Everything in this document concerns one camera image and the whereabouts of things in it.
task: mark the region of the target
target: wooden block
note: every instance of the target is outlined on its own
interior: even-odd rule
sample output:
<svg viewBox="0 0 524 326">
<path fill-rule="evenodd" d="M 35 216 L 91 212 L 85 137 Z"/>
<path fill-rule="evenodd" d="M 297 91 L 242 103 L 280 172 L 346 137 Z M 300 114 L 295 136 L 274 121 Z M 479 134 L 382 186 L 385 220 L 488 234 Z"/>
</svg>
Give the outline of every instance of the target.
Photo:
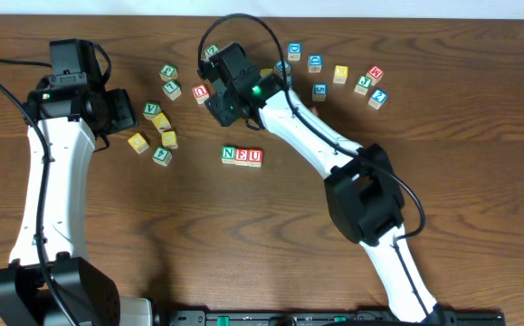
<svg viewBox="0 0 524 326">
<path fill-rule="evenodd" d="M 310 54 L 308 56 L 308 72 L 321 72 L 322 71 L 322 55 L 321 54 Z"/>
<path fill-rule="evenodd" d="M 273 69 L 272 68 L 261 69 L 260 70 L 260 76 L 262 76 L 262 78 L 267 76 L 267 75 L 269 75 L 270 73 L 273 73 Z"/>
<path fill-rule="evenodd" d="M 236 149 L 235 150 L 235 165 L 247 166 L 248 150 L 247 149 Z"/>
<path fill-rule="evenodd" d="M 147 102 L 145 109 L 143 109 L 143 115 L 147 120 L 153 119 L 159 112 L 161 112 L 161 107 L 159 104 L 153 102 Z"/>
<path fill-rule="evenodd" d="M 174 131 L 166 131 L 161 134 L 161 143 L 166 149 L 177 149 L 179 145 L 177 144 L 177 134 Z"/>
<path fill-rule="evenodd" d="M 348 67 L 347 66 L 336 66 L 334 68 L 334 83 L 346 83 L 348 78 Z"/>
<path fill-rule="evenodd" d="M 286 62 L 286 75 L 289 75 L 291 72 L 291 64 L 287 60 L 284 61 Z M 275 72 L 278 76 L 281 77 L 281 60 L 278 60 L 276 62 L 276 65 L 273 66 L 273 72 Z"/>
<path fill-rule="evenodd" d="M 143 138 L 143 136 L 141 136 L 140 133 L 136 133 L 127 141 L 129 142 L 130 146 L 137 151 L 137 154 L 141 154 L 145 151 L 145 149 L 149 148 L 149 144 L 147 144 L 147 141 Z"/>
<path fill-rule="evenodd" d="M 197 104 L 203 104 L 205 100 L 209 99 L 209 92 L 203 84 L 195 86 L 191 89 L 191 91 L 193 92 L 193 96 L 195 97 Z"/>
<path fill-rule="evenodd" d="M 159 132 L 165 132 L 171 129 L 171 123 L 169 123 L 169 120 L 167 119 L 165 114 L 163 114 L 163 112 L 153 117 L 153 119 L 151 119 L 151 122 L 153 122 L 155 128 L 157 128 Z"/>
<path fill-rule="evenodd" d="M 328 94 L 328 85 L 325 83 L 315 83 L 312 89 L 313 101 L 325 101 Z"/>
<path fill-rule="evenodd" d="M 374 94 L 372 94 L 370 100 L 368 101 L 368 105 L 378 110 L 380 109 L 382 104 L 385 103 L 386 98 L 388 98 L 388 95 L 385 92 L 383 92 L 382 90 L 376 90 Z"/>
<path fill-rule="evenodd" d="M 177 78 L 177 68 L 166 64 L 161 69 L 161 79 L 165 82 L 174 81 Z"/>
<path fill-rule="evenodd" d="M 217 47 L 217 44 L 211 44 L 207 49 L 205 49 L 205 58 L 209 59 L 212 55 L 219 52 L 219 48 Z"/>
<path fill-rule="evenodd" d="M 153 154 L 153 160 L 164 167 L 166 167 L 169 162 L 171 161 L 171 158 L 173 155 L 171 154 L 170 150 L 164 149 L 162 147 L 158 147 L 155 151 L 155 154 Z"/>
<path fill-rule="evenodd" d="M 224 164 L 235 164 L 235 147 L 224 146 L 222 148 L 222 162 Z"/>
<path fill-rule="evenodd" d="M 372 66 L 372 68 L 370 68 L 370 70 L 367 73 L 367 77 L 372 80 L 372 86 L 374 86 L 382 80 L 382 76 L 384 74 L 385 72 L 382 69 L 376 66 Z"/>
<path fill-rule="evenodd" d="M 247 165 L 250 167 L 261 168 L 263 159 L 263 150 L 249 149 L 247 155 Z"/>
<path fill-rule="evenodd" d="M 301 43 L 288 44 L 288 60 L 299 61 L 301 58 Z"/>
<path fill-rule="evenodd" d="M 179 88 L 179 85 L 177 85 L 174 81 L 166 83 L 163 86 L 163 92 L 172 101 L 174 101 L 176 98 L 179 97 L 179 95 L 181 95 L 181 89 Z"/>
<path fill-rule="evenodd" d="M 360 95 L 366 95 L 370 89 L 370 86 L 372 86 L 372 79 L 368 78 L 367 76 L 360 76 L 354 91 Z"/>
</svg>

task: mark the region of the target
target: wooden table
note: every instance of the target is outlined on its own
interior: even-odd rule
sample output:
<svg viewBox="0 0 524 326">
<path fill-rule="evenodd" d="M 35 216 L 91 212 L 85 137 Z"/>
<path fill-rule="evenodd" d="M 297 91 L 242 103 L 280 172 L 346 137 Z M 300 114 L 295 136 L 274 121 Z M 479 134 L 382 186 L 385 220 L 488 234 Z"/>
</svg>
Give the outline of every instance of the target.
<svg viewBox="0 0 524 326">
<path fill-rule="evenodd" d="M 122 295 L 212 310 L 386 305 L 364 250 L 331 223 L 312 167 L 272 134 L 243 123 L 221 128 L 195 103 L 196 49 L 213 20 L 0 16 L 0 57 L 48 62 L 51 40 L 100 43 L 113 63 L 109 87 L 126 89 L 139 114 L 138 129 L 111 137 L 110 150 L 91 161 L 91 262 Z M 313 82 L 331 85 L 334 65 L 349 66 L 320 117 L 364 145 L 381 144 L 422 199 L 428 225 L 409 244 L 431 293 L 457 309 L 502 310 L 508 325 L 524 325 L 524 22 L 267 22 L 282 43 L 303 43 L 294 89 L 307 103 Z M 261 68 L 276 60 L 253 23 L 230 22 L 208 43 L 228 41 Z M 307 73 L 309 53 L 324 55 L 322 73 Z M 161 91 L 165 62 L 178 67 L 183 89 L 173 102 Z M 373 64 L 386 70 L 379 87 L 389 94 L 378 111 L 352 93 Z M 0 82 L 24 100 L 47 72 L 0 64 Z M 179 135 L 168 168 L 126 141 L 144 131 L 157 146 L 157 131 L 140 115 L 146 101 L 161 103 Z M 263 149 L 263 167 L 222 165 L 225 144 Z M 0 268 L 19 231 L 28 168 L 26 126 L 0 93 Z M 404 214 L 412 230 L 418 216 L 408 200 Z"/>
</svg>

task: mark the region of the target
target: black cable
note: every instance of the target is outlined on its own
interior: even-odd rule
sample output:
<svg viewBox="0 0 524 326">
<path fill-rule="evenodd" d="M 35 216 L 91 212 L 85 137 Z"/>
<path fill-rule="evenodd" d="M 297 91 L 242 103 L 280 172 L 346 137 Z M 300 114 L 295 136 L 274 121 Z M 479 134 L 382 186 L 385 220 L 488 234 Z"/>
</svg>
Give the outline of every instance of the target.
<svg viewBox="0 0 524 326">
<path fill-rule="evenodd" d="M 334 150 L 336 150 L 336 151 L 338 151 L 338 152 L 340 152 L 342 154 L 345 154 L 345 155 L 347 155 L 347 156 L 349 156 L 351 158 L 358 159 L 361 163 L 365 164 L 366 166 L 369 166 L 369 167 L 373 168 L 375 171 L 377 171 L 379 173 L 382 173 L 382 174 L 386 175 L 387 177 L 392 178 L 408 194 L 408 196 L 410 196 L 413 199 L 414 204 L 416 205 L 416 208 L 418 209 L 418 212 L 420 214 L 420 224 L 413 232 L 410 232 L 410 233 L 407 233 L 405 235 L 400 235 L 400 236 L 395 237 L 394 240 L 393 240 L 393 247 L 395 248 L 396 254 L 398 255 L 398 259 L 400 260 L 400 262 L 401 262 L 401 264 L 403 266 L 403 269 L 404 269 L 404 271 L 406 273 L 406 277 L 408 278 L 408 281 L 409 281 L 411 287 L 413 288 L 414 296 L 416 297 L 416 299 L 419 301 L 419 303 L 423 307 L 423 310 L 424 310 L 424 313 L 426 314 L 426 316 L 428 316 L 429 313 L 426 310 L 426 307 L 424 306 L 424 303 L 423 303 L 422 298 L 420 297 L 420 294 L 416 290 L 416 286 L 414 285 L 412 277 L 411 277 L 410 273 L 408 272 L 408 269 L 406 268 L 404 259 L 403 259 L 402 255 L 400 254 L 400 250 L 398 249 L 398 245 L 396 244 L 399 240 L 403 240 L 403 239 L 407 239 L 407 238 L 410 238 L 410 237 L 417 236 L 417 235 L 419 235 L 423 231 L 424 225 L 426 223 L 426 215 L 424 214 L 423 205 L 421 204 L 420 199 L 414 193 L 414 191 L 403 180 L 401 180 L 399 177 L 397 177 L 394 173 L 392 173 L 390 171 L 387 171 L 385 168 L 382 168 L 382 167 L 378 166 L 377 164 L 375 164 L 374 162 L 371 162 L 370 160 L 368 160 L 366 158 L 360 157 L 357 152 L 352 152 L 352 151 L 350 151 L 348 149 L 342 148 L 337 142 L 335 142 L 333 140 L 330 140 L 328 137 L 326 137 L 321 132 L 319 132 L 316 128 L 314 128 L 314 126 L 312 126 L 300 114 L 300 109 L 298 109 L 296 106 L 294 106 L 293 103 L 291 102 L 290 90 L 288 89 L 288 79 L 287 79 L 288 76 L 286 74 L 286 63 L 285 63 L 284 58 L 283 58 L 283 51 L 281 50 L 280 41 L 278 41 L 277 36 L 273 32 L 273 30 L 270 28 L 270 26 L 268 26 L 260 18 L 252 16 L 252 15 L 249 15 L 249 14 L 229 14 L 227 16 L 221 17 L 218 20 L 216 20 L 207 29 L 207 31 L 205 32 L 205 34 L 201 38 L 201 42 L 199 43 L 199 48 L 198 48 L 198 53 L 197 53 L 197 67 L 199 68 L 199 71 L 202 71 L 201 53 L 202 53 L 203 48 L 204 48 L 205 39 L 214 30 L 214 28 L 217 25 L 219 25 L 219 24 L 221 24 L 221 23 L 223 23 L 223 22 L 225 22 L 225 21 L 227 21 L 229 19 L 232 19 L 232 18 L 246 18 L 246 19 L 253 20 L 254 22 L 260 24 L 263 28 L 265 28 L 265 30 L 268 31 L 268 33 L 270 33 L 270 35 L 272 36 L 272 39 L 275 42 L 276 47 L 278 48 L 279 55 L 280 55 L 281 77 L 282 77 L 282 80 L 283 80 L 283 83 L 282 83 L 283 92 L 284 92 L 284 94 L 286 96 L 286 101 L 288 102 L 288 105 L 290 106 L 290 109 L 291 109 L 292 113 L 301 121 L 301 123 L 304 126 L 306 126 L 306 128 L 308 128 L 312 133 L 314 133 L 318 138 L 322 139 L 324 142 L 326 142 L 328 145 L 330 145 Z"/>
<path fill-rule="evenodd" d="M 41 145 L 43 146 L 43 177 L 41 178 L 41 187 L 38 194 L 38 204 L 36 207 L 36 231 L 34 233 L 34 240 L 36 242 L 36 252 L 38 253 L 38 263 L 40 265 L 43 278 L 46 281 L 49 291 L 51 292 L 51 296 L 56 302 L 57 306 L 59 307 L 59 309 L 61 309 L 62 313 L 64 314 L 66 319 L 71 323 L 72 326 L 79 326 L 79 323 L 77 322 L 76 318 L 68 309 L 66 303 L 62 299 L 56 283 L 51 278 L 51 274 L 49 273 L 48 267 L 46 266 L 46 261 L 44 260 L 44 197 L 46 195 L 46 185 L 48 182 L 49 166 L 51 163 L 48 143 L 44 138 L 43 132 L 40 130 L 40 128 L 38 128 L 38 125 L 36 125 L 36 123 L 34 123 L 34 121 L 30 118 L 28 112 L 26 112 L 26 110 L 23 108 L 23 105 L 20 103 L 20 101 L 16 99 L 16 97 L 10 91 L 8 91 L 4 86 L 2 86 L 2 84 L 0 84 L 0 91 L 8 98 L 8 100 L 10 100 L 16 106 L 16 108 L 18 108 L 18 110 L 22 112 L 24 118 L 26 119 L 26 122 L 31 128 L 33 128 L 34 132 L 36 133 L 36 137 L 38 137 L 38 139 L 41 142 Z"/>
<path fill-rule="evenodd" d="M 100 47 L 99 44 L 95 43 L 93 45 L 95 49 L 99 50 L 100 54 L 102 54 L 103 58 L 107 61 L 107 70 L 102 75 L 102 80 L 100 81 L 103 85 L 106 84 L 109 81 L 110 78 L 110 71 L 112 70 L 112 64 L 110 63 L 109 55 L 103 50 L 102 47 Z"/>
<path fill-rule="evenodd" d="M 26 62 L 26 61 L 20 61 L 20 60 L 0 59 L 0 63 L 33 65 L 33 66 L 41 66 L 41 67 L 52 68 L 52 65 L 50 63 L 46 63 L 46 62 Z"/>
</svg>

